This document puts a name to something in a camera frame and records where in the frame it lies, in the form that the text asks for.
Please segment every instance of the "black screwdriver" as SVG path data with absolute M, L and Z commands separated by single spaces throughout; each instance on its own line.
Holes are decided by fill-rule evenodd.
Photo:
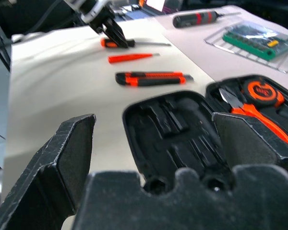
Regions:
M 184 15 L 178 15 L 173 19 L 173 25 L 176 28 L 190 27 L 195 25 L 203 25 L 214 23 L 219 17 L 232 16 L 241 14 L 241 12 L 236 13 L 217 13 L 216 11 L 205 11 L 201 13 L 190 13 Z

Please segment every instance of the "tape measure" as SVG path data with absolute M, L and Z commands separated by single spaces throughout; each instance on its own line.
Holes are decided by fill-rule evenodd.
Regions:
M 243 94 L 248 103 L 261 107 L 279 107 L 285 102 L 280 91 L 263 80 L 250 80 L 243 85 Z

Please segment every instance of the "computer monitor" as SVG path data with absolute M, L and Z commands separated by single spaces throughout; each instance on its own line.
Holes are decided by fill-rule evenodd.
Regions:
M 146 0 L 145 8 L 164 14 L 174 13 L 181 10 L 183 0 Z

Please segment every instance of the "robotic arm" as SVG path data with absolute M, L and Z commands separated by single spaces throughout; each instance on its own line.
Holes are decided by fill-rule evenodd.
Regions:
M 64 0 L 74 11 L 80 12 L 81 19 L 96 33 L 105 33 L 118 47 L 128 48 L 124 33 L 114 21 L 115 15 L 108 6 L 110 0 Z

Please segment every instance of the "orange pliers handle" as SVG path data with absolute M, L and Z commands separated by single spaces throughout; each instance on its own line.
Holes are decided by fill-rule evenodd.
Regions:
M 244 104 L 242 108 L 233 108 L 231 110 L 233 114 L 241 114 L 256 117 L 262 123 L 265 124 L 272 132 L 274 132 L 279 138 L 288 144 L 288 135 L 275 123 L 263 116 L 253 104 Z

